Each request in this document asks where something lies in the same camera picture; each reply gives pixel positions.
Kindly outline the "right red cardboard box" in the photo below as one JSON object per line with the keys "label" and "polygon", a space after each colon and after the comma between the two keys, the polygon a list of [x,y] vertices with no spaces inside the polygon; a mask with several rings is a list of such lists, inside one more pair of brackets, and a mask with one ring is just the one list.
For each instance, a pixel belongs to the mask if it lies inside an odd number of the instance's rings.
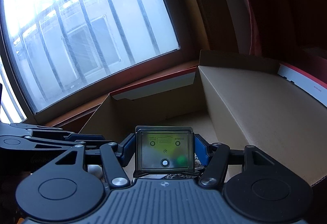
{"label": "right red cardboard box", "polygon": [[210,143],[255,145],[308,184],[326,178],[326,107],[275,61],[202,51],[108,94],[83,134],[120,142],[138,125],[190,126]]}

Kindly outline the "transparent dark plastic tray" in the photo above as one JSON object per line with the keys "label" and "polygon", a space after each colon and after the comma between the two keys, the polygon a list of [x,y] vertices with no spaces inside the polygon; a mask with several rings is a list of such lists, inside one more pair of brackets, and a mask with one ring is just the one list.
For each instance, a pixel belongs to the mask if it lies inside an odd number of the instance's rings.
{"label": "transparent dark plastic tray", "polygon": [[137,126],[133,177],[197,175],[195,134],[189,126]]}

